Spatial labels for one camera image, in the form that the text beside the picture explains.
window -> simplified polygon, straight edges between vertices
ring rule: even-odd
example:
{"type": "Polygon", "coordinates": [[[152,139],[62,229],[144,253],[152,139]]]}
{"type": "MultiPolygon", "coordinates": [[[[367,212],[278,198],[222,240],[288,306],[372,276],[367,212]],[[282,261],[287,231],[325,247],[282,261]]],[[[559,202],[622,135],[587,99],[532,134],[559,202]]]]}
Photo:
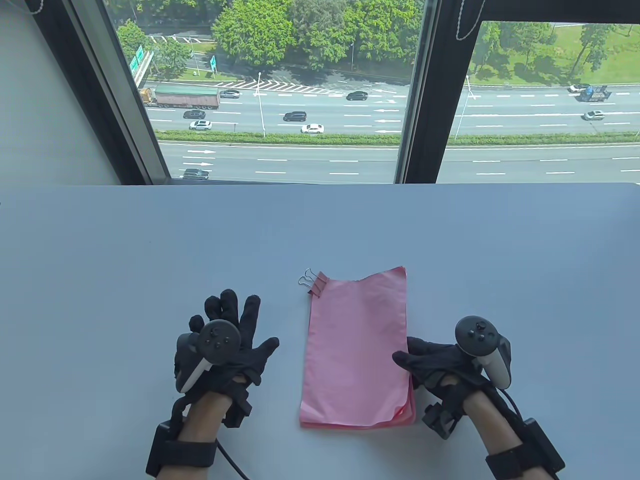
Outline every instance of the window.
{"type": "Polygon", "coordinates": [[[639,25],[484,21],[438,182],[640,183],[639,84],[639,25]]]}
{"type": "Polygon", "coordinates": [[[173,179],[396,180],[435,2],[93,1],[173,179]]]}

green median strip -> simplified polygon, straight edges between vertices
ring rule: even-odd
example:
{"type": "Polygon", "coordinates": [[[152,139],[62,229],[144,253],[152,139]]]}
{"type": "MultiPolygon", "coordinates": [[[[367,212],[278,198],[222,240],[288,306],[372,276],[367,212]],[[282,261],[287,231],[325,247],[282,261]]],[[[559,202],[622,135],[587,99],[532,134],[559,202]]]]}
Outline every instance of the green median strip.
{"type": "MultiPolygon", "coordinates": [[[[273,143],[277,145],[400,145],[401,136],[391,134],[359,135],[325,133],[306,135],[302,133],[261,133],[248,132],[194,132],[184,130],[156,131],[158,140],[173,140],[212,143],[273,143]]],[[[640,141],[636,132],[607,133],[555,133],[532,135],[460,135],[449,137],[448,146],[474,145],[565,145],[576,143],[631,143],[640,141]]]]}

table surface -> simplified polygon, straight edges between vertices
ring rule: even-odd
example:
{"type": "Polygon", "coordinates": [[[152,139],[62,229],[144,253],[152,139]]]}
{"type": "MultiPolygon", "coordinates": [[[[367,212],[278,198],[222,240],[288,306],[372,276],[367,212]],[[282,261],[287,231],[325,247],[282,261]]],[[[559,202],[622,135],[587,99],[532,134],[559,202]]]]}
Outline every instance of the table surface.
{"type": "MultiPolygon", "coordinates": [[[[262,297],[256,341],[281,340],[250,389],[251,417],[220,433],[250,478],[490,480],[468,419],[447,441],[421,422],[298,425],[309,310],[298,278],[400,265],[410,335],[453,342],[456,321],[477,314],[510,339],[509,392],[563,455],[563,480],[634,477],[639,195],[632,184],[0,189],[3,477],[144,478],[177,398],[175,339],[230,287],[262,297]]],[[[237,480],[221,456],[210,478],[237,480]]]]}

car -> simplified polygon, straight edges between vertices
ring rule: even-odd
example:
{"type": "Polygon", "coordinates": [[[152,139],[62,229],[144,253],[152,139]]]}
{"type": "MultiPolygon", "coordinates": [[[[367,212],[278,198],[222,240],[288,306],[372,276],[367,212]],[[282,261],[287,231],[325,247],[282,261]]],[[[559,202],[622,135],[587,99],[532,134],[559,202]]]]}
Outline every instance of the car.
{"type": "Polygon", "coordinates": [[[582,114],[584,120],[602,120],[604,118],[604,112],[602,110],[591,110],[582,114]]]}
{"type": "Polygon", "coordinates": [[[199,168],[187,168],[182,174],[184,180],[209,180],[209,172],[199,168]]]}
{"type": "Polygon", "coordinates": [[[220,98],[221,99],[239,99],[240,91],[234,88],[227,88],[220,92],[220,98]]]}
{"type": "Polygon", "coordinates": [[[589,85],[588,83],[576,83],[574,85],[570,85],[568,90],[571,93],[580,93],[587,90],[587,88],[589,88],[590,86],[591,85],[589,85]]]}
{"type": "Polygon", "coordinates": [[[324,133],[324,126],[320,124],[308,124],[300,129],[302,133],[324,133]]]}
{"type": "Polygon", "coordinates": [[[347,95],[347,100],[366,100],[368,96],[369,94],[367,92],[363,92],[362,90],[357,90],[347,95]]]}
{"type": "Polygon", "coordinates": [[[199,119],[203,119],[205,116],[207,116],[207,114],[204,113],[204,110],[187,110],[186,112],[184,112],[182,114],[183,118],[199,118],[199,119]]]}
{"type": "Polygon", "coordinates": [[[208,120],[196,120],[189,124],[189,130],[211,130],[211,122],[208,120]]]}
{"type": "Polygon", "coordinates": [[[304,122],[307,119],[307,112],[305,111],[290,111],[286,112],[282,117],[285,122],[304,122]]]}

highway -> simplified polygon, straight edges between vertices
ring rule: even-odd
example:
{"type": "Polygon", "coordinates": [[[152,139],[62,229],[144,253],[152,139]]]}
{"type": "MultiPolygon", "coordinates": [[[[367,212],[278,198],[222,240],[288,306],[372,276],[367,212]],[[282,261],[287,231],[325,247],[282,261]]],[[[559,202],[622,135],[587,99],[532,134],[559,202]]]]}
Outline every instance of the highway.
{"type": "MultiPolygon", "coordinates": [[[[300,133],[299,122],[284,122],[289,111],[307,112],[306,123],[318,123],[325,133],[399,133],[404,124],[408,92],[405,87],[374,85],[365,101],[347,101],[344,94],[283,93],[243,90],[240,99],[223,99],[219,110],[207,110],[215,130],[227,132],[300,133]]],[[[451,132],[469,134],[590,133],[640,129],[640,87],[610,87],[606,102],[578,102],[566,88],[465,88],[451,132]],[[581,115],[604,111],[601,121],[588,122],[581,115]]],[[[157,130],[187,129],[192,120],[183,109],[147,108],[157,130]]]]}
{"type": "MultiPolygon", "coordinates": [[[[390,183],[397,148],[219,145],[160,142],[173,178],[186,168],[210,179],[306,183],[390,183]]],[[[438,183],[634,182],[640,184],[640,147],[451,147],[438,183]]]]}

